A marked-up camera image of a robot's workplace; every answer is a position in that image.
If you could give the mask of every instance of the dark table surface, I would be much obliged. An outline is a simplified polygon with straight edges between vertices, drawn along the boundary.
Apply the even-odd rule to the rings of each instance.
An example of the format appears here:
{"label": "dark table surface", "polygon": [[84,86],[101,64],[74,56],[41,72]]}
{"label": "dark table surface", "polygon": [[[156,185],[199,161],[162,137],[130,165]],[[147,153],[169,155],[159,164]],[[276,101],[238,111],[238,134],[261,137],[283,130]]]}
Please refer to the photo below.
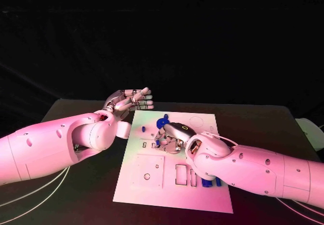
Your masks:
{"label": "dark table surface", "polygon": [[[104,101],[61,99],[44,121],[91,113],[103,108],[103,104]],[[191,103],[155,105],[156,111],[212,113],[221,135],[240,144],[320,161],[290,110],[283,106]],[[133,116],[134,113],[126,119],[130,123]],[[126,147],[127,140],[117,138],[106,151],[74,165],[50,200],[8,224],[313,224],[276,198],[255,195],[235,187],[230,187],[234,214],[113,202]],[[57,175],[0,186],[0,203],[34,191]],[[0,222],[22,214],[48,197],[60,180],[32,196],[0,208]]]}

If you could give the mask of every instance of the dark backdrop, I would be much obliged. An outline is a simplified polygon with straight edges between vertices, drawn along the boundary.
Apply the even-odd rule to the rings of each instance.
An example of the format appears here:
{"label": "dark backdrop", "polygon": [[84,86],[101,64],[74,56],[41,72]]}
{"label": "dark backdrop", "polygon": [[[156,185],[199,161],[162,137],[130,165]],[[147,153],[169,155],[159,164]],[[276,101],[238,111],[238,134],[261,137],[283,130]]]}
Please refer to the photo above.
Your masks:
{"label": "dark backdrop", "polygon": [[146,86],[156,101],[284,105],[322,125],[323,40],[322,1],[3,4],[2,135],[60,98]]}

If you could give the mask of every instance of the cable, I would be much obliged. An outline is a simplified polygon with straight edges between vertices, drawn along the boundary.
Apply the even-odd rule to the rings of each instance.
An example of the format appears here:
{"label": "cable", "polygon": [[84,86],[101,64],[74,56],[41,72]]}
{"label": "cable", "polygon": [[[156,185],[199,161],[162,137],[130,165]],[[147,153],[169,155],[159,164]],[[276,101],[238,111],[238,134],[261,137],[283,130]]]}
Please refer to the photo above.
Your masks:
{"label": "cable", "polygon": [[316,212],[317,214],[320,214],[322,216],[324,216],[324,213],[319,212],[317,210],[312,209],[309,206],[306,206],[304,204],[302,204],[299,201],[293,200],[297,204],[300,204],[303,207],[306,207],[310,211]]}
{"label": "cable", "polygon": [[225,138],[225,137],[222,137],[222,136],[219,136],[219,135],[217,135],[217,134],[214,134],[214,133],[211,133],[211,132],[208,132],[208,131],[204,131],[204,132],[206,132],[206,133],[212,134],[214,136],[217,136],[217,137],[219,137],[219,138],[222,138],[222,139],[228,140],[228,141],[230,141],[230,142],[232,142],[235,145],[238,145],[238,143],[237,143],[237,142],[234,142],[232,140],[230,140],[228,138]]}
{"label": "cable", "polygon": [[51,196],[54,195],[54,193],[57,192],[57,190],[58,190],[61,184],[64,183],[64,180],[65,180],[65,178],[67,178],[68,173],[70,173],[70,167],[68,167],[65,176],[64,176],[64,178],[62,178],[62,180],[61,180],[61,182],[60,182],[60,185],[58,185],[57,189],[52,191],[52,193],[51,193],[50,196],[45,198],[45,200],[44,200],[44,201],[42,201],[42,202],[41,202],[41,203],[39,203],[29,211],[26,211],[24,214],[21,214],[18,217],[15,217],[14,219],[11,219],[11,220],[2,222],[0,225],[5,224],[5,223],[8,223],[8,222],[11,222],[11,221],[14,221],[14,220],[18,219],[19,217],[25,216],[29,212],[32,212],[32,211],[34,211],[34,210],[45,203],[45,201],[50,199],[50,197],[51,197]]}
{"label": "cable", "polygon": [[304,214],[302,214],[291,206],[289,206],[284,202],[283,202],[283,200],[280,199],[280,198],[277,198],[278,199],[278,201],[296,212],[296,213],[299,213],[303,217],[306,217],[307,219],[310,219],[312,221],[314,221],[316,223],[319,223],[319,224],[322,224],[322,225],[324,225],[324,223],[323,222],[320,222],[320,221],[317,221],[317,220],[314,220],[314,219],[312,219],[310,217],[307,217]]}
{"label": "cable", "polygon": [[61,172],[61,174],[60,174],[60,175],[52,179],[52,181],[48,182],[39,189],[37,189],[35,191],[32,191],[32,192],[31,192],[29,194],[26,194],[25,196],[16,198],[15,200],[6,202],[5,204],[0,205],[0,207],[5,206],[5,205],[8,205],[8,204],[12,203],[12,202],[21,200],[22,198],[25,198],[25,197],[28,197],[29,195],[32,195],[35,192],[38,192],[39,190],[42,190],[42,189],[44,189],[50,184],[52,184],[54,181],[61,177],[61,175],[64,174],[64,172],[67,171],[67,169],[68,169],[68,168],[64,169],[64,171]]}

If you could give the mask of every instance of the blue piece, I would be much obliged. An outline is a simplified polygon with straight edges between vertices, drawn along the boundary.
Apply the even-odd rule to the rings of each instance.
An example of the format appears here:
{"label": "blue piece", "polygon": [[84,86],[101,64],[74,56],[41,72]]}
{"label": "blue piece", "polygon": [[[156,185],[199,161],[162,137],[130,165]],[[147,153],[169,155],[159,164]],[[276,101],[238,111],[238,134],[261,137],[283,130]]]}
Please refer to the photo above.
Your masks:
{"label": "blue piece", "polygon": [[209,187],[214,186],[212,181],[211,181],[211,180],[205,180],[204,178],[202,178],[202,184],[204,184],[204,187],[205,187],[205,188],[209,188]]}
{"label": "blue piece", "polygon": [[169,124],[169,123],[170,123],[169,119],[160,118],[160,119],[158,120],[158,128],[162,129],[163,126],[165,126],[166,124]]}
{"label": "blue piece", "polygon": [[217,186],[221,187],[222,186],[222,182],[221,179],[217,177]]}

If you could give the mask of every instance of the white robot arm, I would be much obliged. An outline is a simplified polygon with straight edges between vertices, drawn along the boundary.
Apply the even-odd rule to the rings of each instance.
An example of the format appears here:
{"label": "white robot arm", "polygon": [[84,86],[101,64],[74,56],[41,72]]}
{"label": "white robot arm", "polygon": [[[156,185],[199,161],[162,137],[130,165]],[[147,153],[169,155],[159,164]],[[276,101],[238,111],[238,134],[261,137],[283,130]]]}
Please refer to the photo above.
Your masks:
{"label": "white robot arm", "polygon": [[324,209],[324,164],[274,151],[238,145],[228,147],[211,132],[196,134],[185,124],[169,123],[156,139],[172,154],[185,149],[186,163],[205,180],[219,177],[230,185],[258,194],[294,199]]}
{"label": "white robot arm", "polygon": [[0,139],[0,185],[47,176],[129,138],[132,110],[153,109],[152,93],[119,90],[103,110],[35,124]]}

